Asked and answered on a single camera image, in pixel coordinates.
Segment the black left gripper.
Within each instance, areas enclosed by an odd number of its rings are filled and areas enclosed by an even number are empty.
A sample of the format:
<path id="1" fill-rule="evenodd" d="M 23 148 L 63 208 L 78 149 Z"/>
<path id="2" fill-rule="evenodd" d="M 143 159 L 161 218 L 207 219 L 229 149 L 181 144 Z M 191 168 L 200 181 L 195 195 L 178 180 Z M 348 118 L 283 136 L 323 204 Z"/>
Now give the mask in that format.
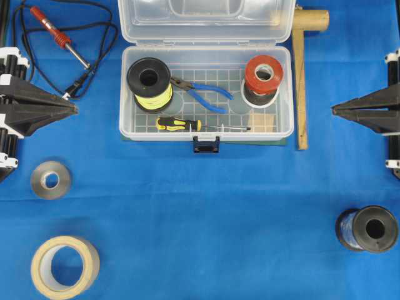
<path id="1" fill-rule="evenodd" d="M 25 81 L 27 69 L 29 61 L 21 56 L 17 47 L 1 47 L 1 95 L 18 101 L 44 104 L 1 105 L 1 182 L 18 167 L 19 139 L 78 113 L 75 104 Z"/>

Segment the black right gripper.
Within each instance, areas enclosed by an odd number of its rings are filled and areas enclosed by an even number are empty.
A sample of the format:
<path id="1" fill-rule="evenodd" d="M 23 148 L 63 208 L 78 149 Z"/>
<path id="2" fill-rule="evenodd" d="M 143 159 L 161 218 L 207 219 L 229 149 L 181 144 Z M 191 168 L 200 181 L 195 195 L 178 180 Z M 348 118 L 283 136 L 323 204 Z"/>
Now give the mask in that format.
<path id="1" fill-rule="evenodd" d="M 387 54 L 385 63 L 387 64 L 388 87 L 366 96 L 337 104 L 332 107 L 332 113 L 348 121 L 361 124 L 375 133 L 398 133 L 399 111 L 374 110 L 399 106 L 399 50 Z M 399 135 L 388 137 L 388 147 L 389 159 L 386 161 L 386 167 L 399 179 Z"/>

